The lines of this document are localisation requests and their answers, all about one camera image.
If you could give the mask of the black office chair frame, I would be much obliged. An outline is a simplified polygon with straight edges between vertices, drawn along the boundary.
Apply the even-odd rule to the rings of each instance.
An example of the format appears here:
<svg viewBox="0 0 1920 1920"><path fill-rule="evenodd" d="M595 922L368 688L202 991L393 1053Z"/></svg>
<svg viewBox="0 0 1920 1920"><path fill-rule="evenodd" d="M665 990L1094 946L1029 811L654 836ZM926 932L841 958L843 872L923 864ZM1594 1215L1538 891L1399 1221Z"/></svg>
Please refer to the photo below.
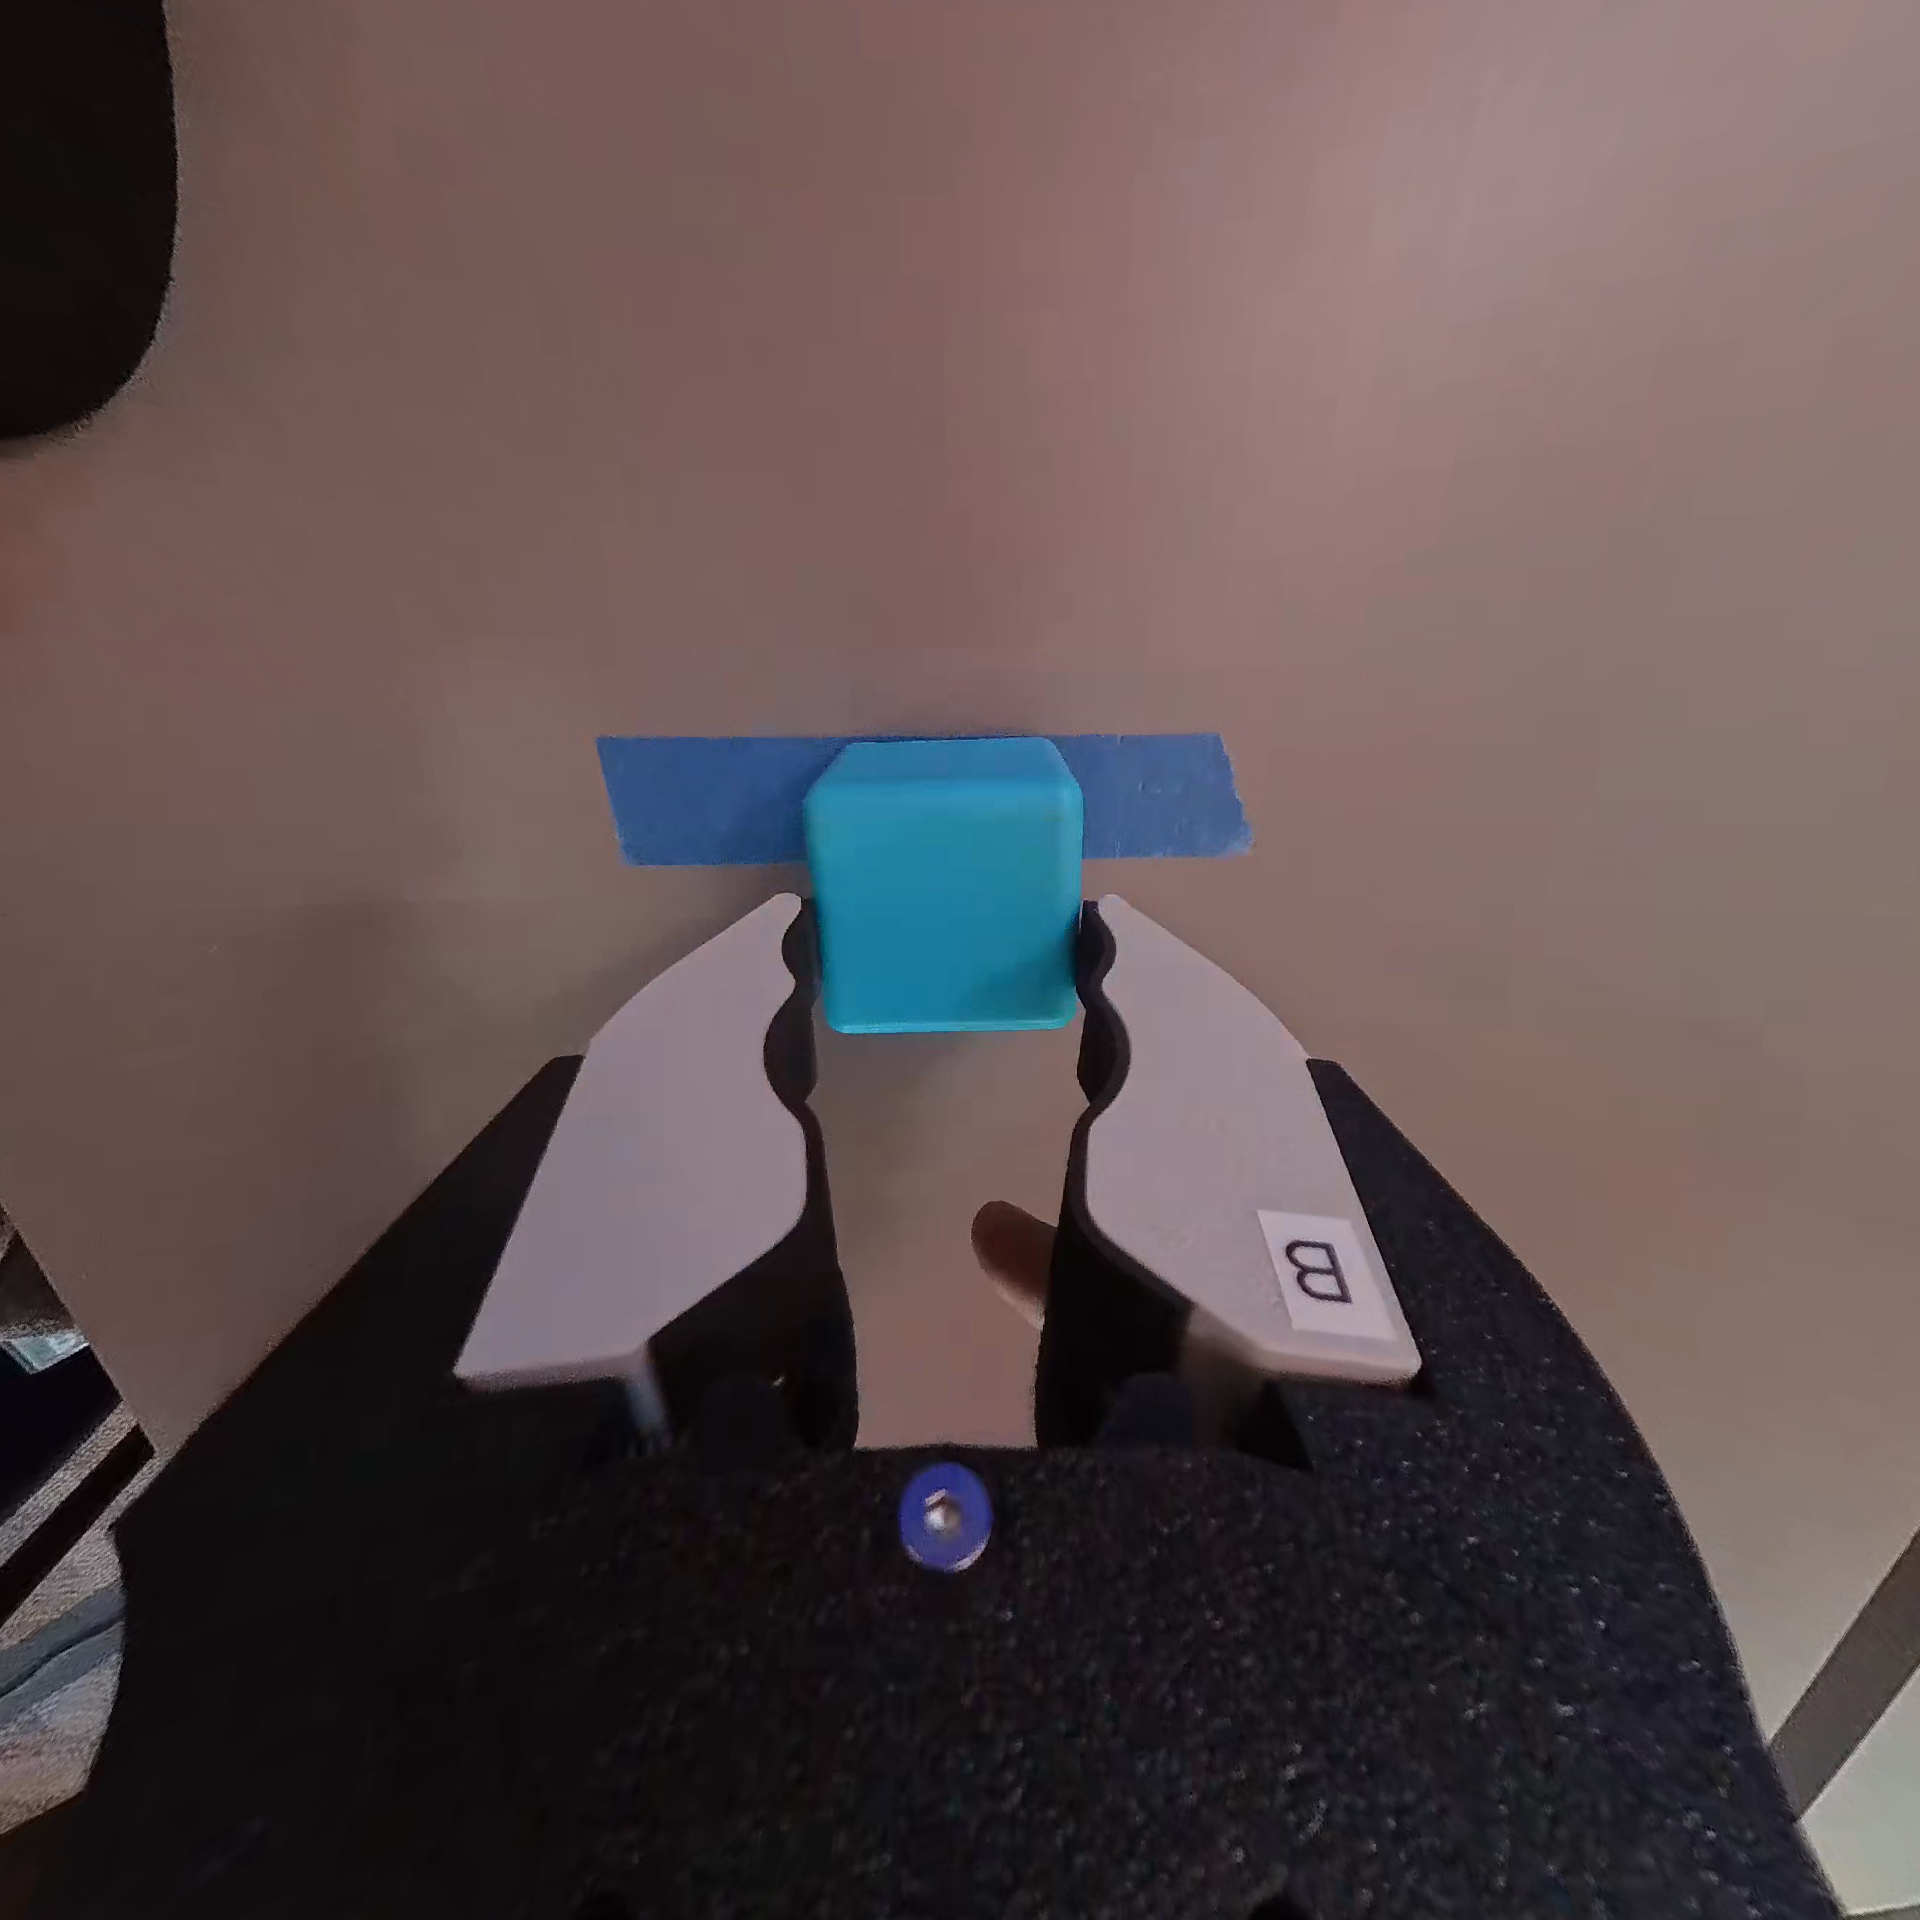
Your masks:
<svg viewBox="0 0 1920 1920"><path fill-rule="evenodd" d="M112 1525L153 1442L17 1228L2 1222L2 1644L102 1612Z"/></svg>

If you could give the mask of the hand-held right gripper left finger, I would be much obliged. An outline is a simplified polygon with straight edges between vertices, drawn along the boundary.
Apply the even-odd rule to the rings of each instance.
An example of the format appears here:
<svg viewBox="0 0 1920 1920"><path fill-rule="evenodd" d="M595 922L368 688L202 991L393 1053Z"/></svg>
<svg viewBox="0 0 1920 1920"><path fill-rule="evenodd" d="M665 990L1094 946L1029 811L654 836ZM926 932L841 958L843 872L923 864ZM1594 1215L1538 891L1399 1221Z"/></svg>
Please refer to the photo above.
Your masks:
<svg viewBox="0 0 1920 1920"><path fill-rule="evenodd" d="M591 1037L457 1357L475 1390L617 1382L645 1436L729 1379L830 1430L830 1195L809 904L774 894Z"/></svg>

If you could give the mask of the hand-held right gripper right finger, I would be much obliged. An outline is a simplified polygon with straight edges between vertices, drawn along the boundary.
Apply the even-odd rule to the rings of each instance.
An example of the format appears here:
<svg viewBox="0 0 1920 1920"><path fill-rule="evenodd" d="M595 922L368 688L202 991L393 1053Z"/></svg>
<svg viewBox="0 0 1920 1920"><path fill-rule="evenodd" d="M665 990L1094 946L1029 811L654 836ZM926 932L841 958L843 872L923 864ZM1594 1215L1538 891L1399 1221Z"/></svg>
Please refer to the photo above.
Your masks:
<svg viewBox="0 0 1920 1920"><path fill-rule="evenodd" d="M1423 1357L1304 1044L1120 895L1082 904L1073 982L1048 1437L1287 1442L1285 1386L1409 1392Z"/></svg>

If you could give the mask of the teal foam cube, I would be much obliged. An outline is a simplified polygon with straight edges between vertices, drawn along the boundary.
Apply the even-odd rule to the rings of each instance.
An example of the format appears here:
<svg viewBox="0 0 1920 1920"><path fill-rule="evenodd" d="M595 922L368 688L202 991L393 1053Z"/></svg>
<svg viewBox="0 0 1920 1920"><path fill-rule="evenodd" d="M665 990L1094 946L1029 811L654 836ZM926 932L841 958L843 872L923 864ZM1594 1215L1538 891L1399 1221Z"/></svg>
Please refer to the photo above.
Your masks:
<svg viewBox="0 0 1920 1920"><path fill-rule="evenodd" d="M857 741L806 791L802 830L830 1028L1073 1020L1086 800L1048 738Z"/></svg>

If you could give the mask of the blue tape strip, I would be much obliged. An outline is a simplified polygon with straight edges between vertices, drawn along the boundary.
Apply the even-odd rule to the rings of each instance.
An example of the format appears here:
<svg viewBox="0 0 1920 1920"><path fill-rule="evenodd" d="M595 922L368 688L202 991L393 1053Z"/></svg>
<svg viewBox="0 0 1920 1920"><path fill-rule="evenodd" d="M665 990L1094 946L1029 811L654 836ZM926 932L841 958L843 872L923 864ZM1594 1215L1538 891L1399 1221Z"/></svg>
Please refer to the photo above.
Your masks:
<svg viewBox="0 0 1920 1920"><path fill-rule="evenodd" d="M848 747L897 735L599 735L622 856L637 869L757 869L805 853L802 800ZM1089 859L1241 856L1254 830L1218 733L1064 733Z"/></svg>

